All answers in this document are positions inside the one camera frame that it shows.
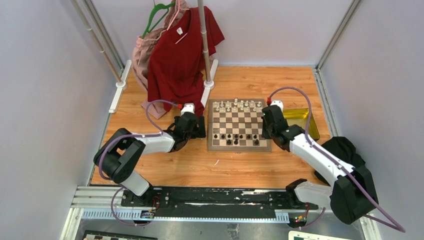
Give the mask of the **gold metal tray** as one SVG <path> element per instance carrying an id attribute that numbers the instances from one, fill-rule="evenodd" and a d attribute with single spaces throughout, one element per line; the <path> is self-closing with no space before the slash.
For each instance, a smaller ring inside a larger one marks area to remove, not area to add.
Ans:
<path id="1" fill-rule="evenodd" d="M 306 129 L 306 124 L 309 116 L 308 108 L 284 109 L 282 111 L 282 115 L 286 119 L 289 126 L 298 125 L 302 129 Z M 308 133 L 315 141 L 318 141 L 321 138 L 313 115 L 310 117 Z"/>

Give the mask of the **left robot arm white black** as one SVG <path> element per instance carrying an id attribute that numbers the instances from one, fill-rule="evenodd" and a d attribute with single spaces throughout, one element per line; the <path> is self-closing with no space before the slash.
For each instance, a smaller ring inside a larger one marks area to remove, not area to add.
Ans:
<path id="1" fill-rule="evenodd" d="M 177 152 L 189 140 L 205 137 L 205 117 L 185 112 L 160 133 L 137 134 L 118 129 L 98 150 L 93 162 L 106 178 L 131 191 L 135 202 L 146 207 L 153 201 L 153 186 L 135 170 L 140 157 Z"/>

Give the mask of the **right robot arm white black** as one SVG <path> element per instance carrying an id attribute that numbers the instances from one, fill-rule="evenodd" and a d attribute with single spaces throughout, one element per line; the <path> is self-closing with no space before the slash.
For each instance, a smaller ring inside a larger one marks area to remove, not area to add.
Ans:
<path id="1" fill-rule="evenodd" d="M 298 209 L 308 203 L 331 209 L 347 225 L 376 208 L 378 198 L 373 177 L 365 166 L 354 167 L 342 161 L 314 141 L 303 128 L 288 125 L 280 106 L 266 106 L 262 114 L 263 136 L 306 161 L 328 183 L 320 185 L 303 178 L 290 183 L 285 195 L 290 208 Z"/>

